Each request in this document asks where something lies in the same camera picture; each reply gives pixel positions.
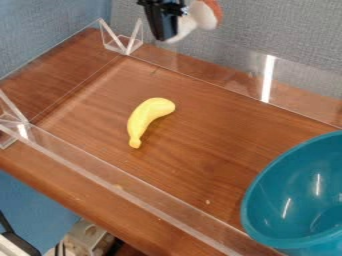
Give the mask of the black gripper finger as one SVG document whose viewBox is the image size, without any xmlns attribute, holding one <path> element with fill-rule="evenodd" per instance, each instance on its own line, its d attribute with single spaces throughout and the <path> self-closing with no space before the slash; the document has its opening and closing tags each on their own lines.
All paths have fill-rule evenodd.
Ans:
<svg viewBox="0 0 342 256">
<path fill-rule="evenodd" d="M 138 0 L 145 9 L 157 40 L 166 41 L 178 34 L 178 18 L 185 15 L 185 0 Z"/>
</svg>

